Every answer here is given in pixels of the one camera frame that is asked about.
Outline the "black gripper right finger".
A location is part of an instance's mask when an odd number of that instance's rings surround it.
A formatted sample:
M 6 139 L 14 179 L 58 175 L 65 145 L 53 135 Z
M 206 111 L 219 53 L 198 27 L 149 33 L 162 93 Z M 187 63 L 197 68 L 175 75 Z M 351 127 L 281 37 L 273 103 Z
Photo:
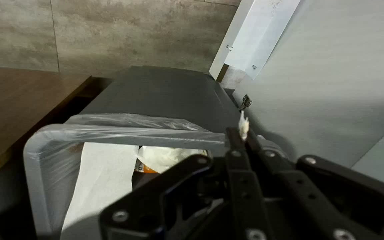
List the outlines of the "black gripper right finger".
M 263 197 L 299 240 L 384 240 L 384 183 L 327 159 L 290 160 L 279 145 L 247 139 Z

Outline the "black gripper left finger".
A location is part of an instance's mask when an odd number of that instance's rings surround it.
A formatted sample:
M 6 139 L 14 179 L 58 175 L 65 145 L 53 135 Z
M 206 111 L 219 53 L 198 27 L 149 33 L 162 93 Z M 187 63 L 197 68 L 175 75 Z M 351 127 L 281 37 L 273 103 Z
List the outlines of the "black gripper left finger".
M 254 164 L 255 133 L 227 132 L 225 156 L 193 155 L 99 216 L 102 240 L 270 240 L 269 208 Z

